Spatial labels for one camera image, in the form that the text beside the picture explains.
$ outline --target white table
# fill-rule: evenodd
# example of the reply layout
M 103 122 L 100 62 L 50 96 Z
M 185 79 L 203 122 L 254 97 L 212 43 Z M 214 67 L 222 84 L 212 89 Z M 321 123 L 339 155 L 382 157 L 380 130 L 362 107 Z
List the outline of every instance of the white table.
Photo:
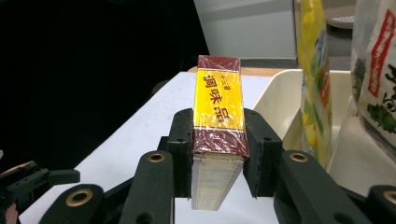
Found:
M 244 108 L 251 109 L 254 106 L 270 79 L 242 76 Z M 156 150 L 161 137 L 169 135 L 176 112 L 193 107 L 194 92 L 195 73 L 177 74 L 76 167 L 81 174 L 79 183 L 51 188 L 20 215 L 21 223 L 38 223 L 58 196 L 75 185 L 95 184 L 108 191 L 133 177 L 140 157 Z M 274 199 L 270 197 L 252 198 L 241 174 L 217 212 L 192 210 L 191 200 L 176 198 L 175 222 L 274 224 L 278 221 L 273 202 Z

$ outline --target plastic packaging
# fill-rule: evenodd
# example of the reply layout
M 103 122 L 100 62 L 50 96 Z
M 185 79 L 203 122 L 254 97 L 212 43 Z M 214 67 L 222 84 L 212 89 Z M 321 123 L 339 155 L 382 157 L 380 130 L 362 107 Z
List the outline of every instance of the plastic packaging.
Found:
M 355 63 L 364 70 L 359 75 L 355 72 L 353 76 L 354 88 L 359 86 L 362 78 L 359 97 L 356 97 L 357 92 L 355 101 L 358 103 L 358 113 L 366 132 L 396 161 L 396 1 L 375 2 L 378 7 L 364 11 L 376 15 L 376 20 L 367 45 L 361 45 L 363 61 L 357 60 Z M 362 34 L 356 34 L 353 38 L 358 41 L 361 36 Z M 358 52 L 358 48 L 359 46 L 355 46 L 355 52 Z
M 381 0 L 359 0 L 356 3 L 350 66 L 355 103 L 361 95 L 361 84 L 366 72 L 366 49 L 373 34 L 380 2 Z
M 240 60 L 200 55 L 192 131 L 192 209 L 217 211 L 242 172 L 248 140 Z
M 298 62 L 304 72 L 302 144 L 303 150 L 326 168 L 332 156 L 332 98 L 326 21 L 320 0 L 302 0 L 300 10 Z

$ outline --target white container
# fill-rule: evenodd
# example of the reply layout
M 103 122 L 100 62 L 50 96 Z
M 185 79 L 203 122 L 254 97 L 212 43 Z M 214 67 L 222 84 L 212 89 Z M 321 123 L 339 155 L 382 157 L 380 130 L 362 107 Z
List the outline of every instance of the white container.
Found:
M 338 185 L 367 196 L 373 185 L 396 186 L 396 163 L 363 130 L 356 117 L 349 71 L 330 71 L 332 91 L 332 160 L 327 169 Z M 301 150 L 300 104 L 303 71 L 285 70 L 270 81 L 253 106 L 283 141 Z

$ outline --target white surface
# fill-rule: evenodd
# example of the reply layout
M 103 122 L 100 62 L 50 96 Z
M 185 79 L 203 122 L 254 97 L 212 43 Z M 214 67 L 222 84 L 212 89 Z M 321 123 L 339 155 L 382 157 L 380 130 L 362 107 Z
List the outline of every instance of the white surface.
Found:
M 364 131 L 357 113 L 350 97 L 328 172 L 340 186 L 368 196 L 373 185 L 396 186 L 396 163 Z
M 292 2 L 194 0 L 211 55 L 295 59 Z
M 301 150 L 301 69 L 285 70 L 270 81 L 253 110 L 260 113 L 283 140 L 285 149 Z M 367 196 L 373 185 L 396 186 L 396 163 L 363 130 L 356 106 L 350 103 L 350 72 L 330 71 L 333 156 L 327 172 L 335 182 Z
M 268 85 L 269 77 L 242 76 L 244 108 L 252 108 Z M 104 191 L 134 176 L 140 157 L 156 150 L 162 136 L 168 136 L 176 112 L 193 107 L 195 73 L 179 73 L 130 117 L 76 169 L 77 184 L 55 186 L 29 207 L 22 224 L 38 223 L 65 190 L 78 184 L 96 184 Z M 278 223 L 273 198 L 254 199 L 241 174 L 217 212 L 191 209 L 191 200 L 176 199 L 176 223 Z

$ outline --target black background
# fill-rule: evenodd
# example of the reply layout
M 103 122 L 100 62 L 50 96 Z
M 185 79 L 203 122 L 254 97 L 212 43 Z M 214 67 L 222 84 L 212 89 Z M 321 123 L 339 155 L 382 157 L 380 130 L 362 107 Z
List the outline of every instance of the black background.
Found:
M 0 29 L 1 170 L 74 168 L 209 54 L 192 0 L 0 1 Z

